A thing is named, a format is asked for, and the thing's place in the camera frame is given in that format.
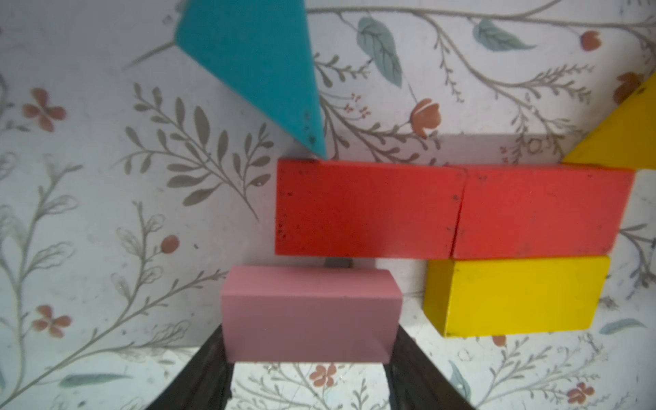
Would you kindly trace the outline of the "teal triangular block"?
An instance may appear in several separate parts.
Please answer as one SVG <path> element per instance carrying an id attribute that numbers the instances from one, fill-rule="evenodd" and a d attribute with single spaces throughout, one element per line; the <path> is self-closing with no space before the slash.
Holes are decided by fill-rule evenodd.
<path id="1" fill-rule="evenodd" d="M 187 2 L 175 42 L 298 143 L 326 158 L 302 1 Z"/>

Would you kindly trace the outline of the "red block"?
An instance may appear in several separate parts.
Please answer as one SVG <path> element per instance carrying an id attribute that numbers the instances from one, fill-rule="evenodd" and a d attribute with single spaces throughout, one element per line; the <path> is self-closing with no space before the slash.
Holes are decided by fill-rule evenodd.
<path id="1" fill-rule="evenodd" d="M 454 167 L 281 159 L 275 252 L 447 259 L 465 182 Z"/>
<path id="2" fill-rule="evenodd" d="M 456 260 L 606 255 L 636 176 L 630 169 L 565 165 L 464 170 Z"/>

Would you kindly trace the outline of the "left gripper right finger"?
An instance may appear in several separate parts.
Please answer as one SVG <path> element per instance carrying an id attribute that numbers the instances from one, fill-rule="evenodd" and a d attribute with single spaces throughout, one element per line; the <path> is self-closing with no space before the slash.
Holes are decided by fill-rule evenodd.
<path id="1" fill-rule="evenodd" d="M 385 374 L 391 410 L 474 410 L 402 326 Z"/>

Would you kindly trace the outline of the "pink block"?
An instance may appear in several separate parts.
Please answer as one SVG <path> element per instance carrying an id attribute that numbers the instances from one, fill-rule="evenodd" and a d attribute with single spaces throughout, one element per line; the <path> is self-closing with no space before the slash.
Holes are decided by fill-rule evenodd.
<path id="1" fill-rule="evenodd" d="M 230 362 L 387 363 L 402 293 L 387 270 L 235 266 L 220 304 Z"/>

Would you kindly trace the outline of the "yellow triangular block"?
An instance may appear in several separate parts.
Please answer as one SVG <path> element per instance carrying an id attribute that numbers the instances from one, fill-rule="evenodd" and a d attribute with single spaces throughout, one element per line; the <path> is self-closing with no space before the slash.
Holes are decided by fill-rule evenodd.
<path id="1" fill-rule="evenodd" d="M 655 169 L 655 76 L 628 72 L 617 78 L 616 109 L 579 143 L 566 164 Z"/>

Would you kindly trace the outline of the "yellow rectangular block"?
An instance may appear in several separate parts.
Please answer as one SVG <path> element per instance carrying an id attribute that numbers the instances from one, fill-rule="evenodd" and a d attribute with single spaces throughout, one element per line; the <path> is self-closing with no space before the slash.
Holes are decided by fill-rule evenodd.
<path id="1" fill-rule="evenodd" d="M 423 310 L 445 338 L 585 330 L 610 264 L 608 256 L 430 261 Z"/>

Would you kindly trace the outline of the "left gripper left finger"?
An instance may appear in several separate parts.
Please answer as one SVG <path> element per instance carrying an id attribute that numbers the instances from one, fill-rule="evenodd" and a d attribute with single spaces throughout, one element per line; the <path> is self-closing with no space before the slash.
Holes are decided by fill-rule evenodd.
<path id="1" fill-rule="evenodd" d="M 224 410 L 232 398 L 234 364 L 219 326 L 147 410 Z"/>

